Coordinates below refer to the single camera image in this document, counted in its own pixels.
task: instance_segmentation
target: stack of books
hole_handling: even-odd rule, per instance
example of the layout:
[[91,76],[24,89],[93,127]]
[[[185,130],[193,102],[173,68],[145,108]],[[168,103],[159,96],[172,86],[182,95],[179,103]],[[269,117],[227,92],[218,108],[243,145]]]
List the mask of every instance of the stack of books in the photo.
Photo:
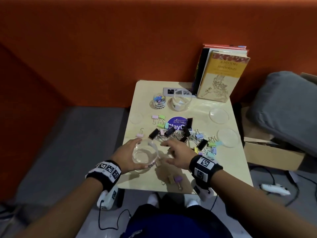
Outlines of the stack of books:
[[198,98],[226,102],[249,60],[246,46],[204,44],[192,94]]

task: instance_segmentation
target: left hand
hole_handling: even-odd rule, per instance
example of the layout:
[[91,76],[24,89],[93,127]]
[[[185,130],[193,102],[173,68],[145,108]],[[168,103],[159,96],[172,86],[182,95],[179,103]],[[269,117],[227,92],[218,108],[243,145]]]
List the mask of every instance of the left hand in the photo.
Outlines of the left hand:
[[121,174],[125,174],[129,171],[146,169],[146,164],[137,164],[132,160],[132,152],[138,142],[141,142],[142,139],[136,138],[131,139],[126,142],[124,145],[119,147],[116,152],[111,156],[111,160],[116,162],[121,169]]

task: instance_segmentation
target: table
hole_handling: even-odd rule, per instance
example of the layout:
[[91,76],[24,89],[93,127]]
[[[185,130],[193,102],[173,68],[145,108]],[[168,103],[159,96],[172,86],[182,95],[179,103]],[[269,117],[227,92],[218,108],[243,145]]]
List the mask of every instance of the table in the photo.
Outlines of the table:
[[[177,112],[174,111],[170,106],[169,100],[172,97],[166,97],[166,107],[163,109],[155,109],[152,105],[153,95],[156,93],[162,93],[163,88],[165,87],[190,88],[191,83],[145,80],[138,81],[134,90],[129,120],[126,126],[123,143],[126,143],[130,139],[136,138],[135,136],[140,132],[141,128],[144,129],[144,139],[147,138],[149,134],[157,127],[153,124],[152,115],[165,115],[166,121],[175,116],[193,118],[193,130],[197,128],[207,137],[211,137],[213,135],[216,136],[217,131],[222,128],[231,128],[232,130],[239,133],[230,99],[226,103],[221,103],[211,100],[193,98],[189,108],[186,111]],[[221,107],[224,109],[229,115],[229,121],[226,124],[214,123],[209,118],[209,111],[212,107]],[[142,121],[139,124],[133,124],[131,119],[135,118],[135,116],[139,114],[143,116]],[[160,146],[160,142],[158,140],[154,140],[154,142],[158,146],[160,157],[167,157],[168,147]],[[218,146],[216,159],[218,160],[219,164],[224,167],[226,172],[249,185],[253,185],[241,142],[234,148]],[[183,181],[181,183],[183,191],[180,192],[176,184],[168,184],[166,182],[166,184],[163,185],[164,182],[167,181],[167,176],[169,174],[178,174],[183,176]],[[153,166],[150,169],[143,170],[141,172],[133,171],[122,175],[117,185],[119,188],[123,189],[194,194],[191,186],[193,179],[193,176],[188,170],[176,168],[175,166],[166,164],[165,162],[158,162],[158,166]]]

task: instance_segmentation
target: black wristband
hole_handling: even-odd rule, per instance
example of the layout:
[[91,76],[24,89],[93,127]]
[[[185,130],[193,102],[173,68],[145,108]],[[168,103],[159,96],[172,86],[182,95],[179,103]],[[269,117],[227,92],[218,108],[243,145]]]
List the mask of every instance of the black wristband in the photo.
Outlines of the black wristband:
[[202,155],[196,155],[189,164],[189,170],[196,179],[196,183],[204,189],[210,187],[210,180],[213,174],[221,169],[223,167],[220,164]]
[[114,187],[121,176],[121,169],[119,165],[112,161],[106,160],[97,164],[97,166],[89,171],[86,178],[92,177],[99,180],[103,186],[102,190],[110,190]]

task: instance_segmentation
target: person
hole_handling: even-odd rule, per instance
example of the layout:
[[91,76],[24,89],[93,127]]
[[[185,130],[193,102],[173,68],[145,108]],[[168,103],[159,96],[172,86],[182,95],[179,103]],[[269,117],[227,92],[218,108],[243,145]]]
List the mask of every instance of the person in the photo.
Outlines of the person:
[[[140,141],[140,138],[129,140],[118,148],[110,160],[91,170],[78,188],[16,237],[75,237],[103,190],[110,191],[121,174],[148,168],[132,160],[133,149]],[[212,187],[252,237],[316,237],[313,225],[231,176],[216,162],[198,156],[186,144],[170,139],[161,146],[169,146],[174,157],[165,161],[189,169],[202,185]],[[155,206],[157,199],[151,195],[149,204],[140,206],[129,220],[122,237],[232,237],[211,211],[197,204],[179,214],[164,213]]]

